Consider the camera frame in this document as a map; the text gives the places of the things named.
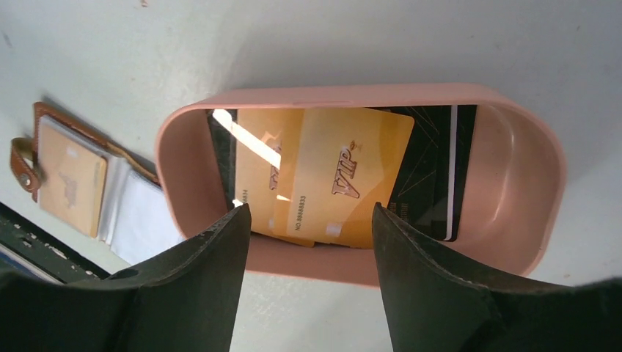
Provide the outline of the gold VIP credit card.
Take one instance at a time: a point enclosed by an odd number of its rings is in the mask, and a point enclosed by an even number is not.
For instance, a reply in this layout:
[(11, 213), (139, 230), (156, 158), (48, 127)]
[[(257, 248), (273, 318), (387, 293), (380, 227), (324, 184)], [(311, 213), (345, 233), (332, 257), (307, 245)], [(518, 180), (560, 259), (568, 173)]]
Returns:
[(273, 233), (371, 248), (373, 208), (389, 201), (414, 124), (376, 109), (294, 110), (283, 131)]
[(96, 238), (107, 160), (51, 125), (39, 129), (38, 162), (44, 181), (40, 207), (81, 234)]

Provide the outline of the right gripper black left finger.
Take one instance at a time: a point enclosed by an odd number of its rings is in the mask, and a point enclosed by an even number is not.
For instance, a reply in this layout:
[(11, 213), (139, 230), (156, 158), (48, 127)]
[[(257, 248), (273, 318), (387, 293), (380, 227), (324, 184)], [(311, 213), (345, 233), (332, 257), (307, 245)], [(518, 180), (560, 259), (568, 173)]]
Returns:
[(251, 213), (107, 279), (58, 285), (1, 272), (3, 351), (228, 351), (249, 250)]

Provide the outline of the pink oval tray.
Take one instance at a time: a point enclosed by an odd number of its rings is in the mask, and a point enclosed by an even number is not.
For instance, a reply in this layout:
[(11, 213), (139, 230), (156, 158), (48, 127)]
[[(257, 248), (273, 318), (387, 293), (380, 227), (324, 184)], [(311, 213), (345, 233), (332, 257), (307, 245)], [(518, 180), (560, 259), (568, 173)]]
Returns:
[(558, 138), (538, 117), (491, 88), (468, 83), (236, 89), (173, 112), (155, 140), (158, 180), (187, 238), (226, 212), (208, 127), (210, 109), (475, 105), (458, 237), (450, 248), (528, 275), (541, 260), (566, 185)]

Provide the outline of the brown leather card holder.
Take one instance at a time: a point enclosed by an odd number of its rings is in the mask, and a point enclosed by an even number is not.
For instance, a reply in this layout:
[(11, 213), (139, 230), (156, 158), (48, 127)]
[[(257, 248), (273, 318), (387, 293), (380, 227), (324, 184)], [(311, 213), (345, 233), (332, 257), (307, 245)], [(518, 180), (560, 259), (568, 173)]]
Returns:
[(185, 238), (157, 176), (102, 133), (36, 102), (34, 133), (11, 141), (10, 168), (40, 209), (129, 265)]

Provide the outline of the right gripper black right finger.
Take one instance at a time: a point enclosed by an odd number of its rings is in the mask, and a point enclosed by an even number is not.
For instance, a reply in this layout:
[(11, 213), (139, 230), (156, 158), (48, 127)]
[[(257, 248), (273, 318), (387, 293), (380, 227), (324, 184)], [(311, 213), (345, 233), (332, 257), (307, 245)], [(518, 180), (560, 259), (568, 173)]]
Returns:
[(621, 280), (576, 287), (517, 276), (373, 211), (394, 351), (619, 351)]

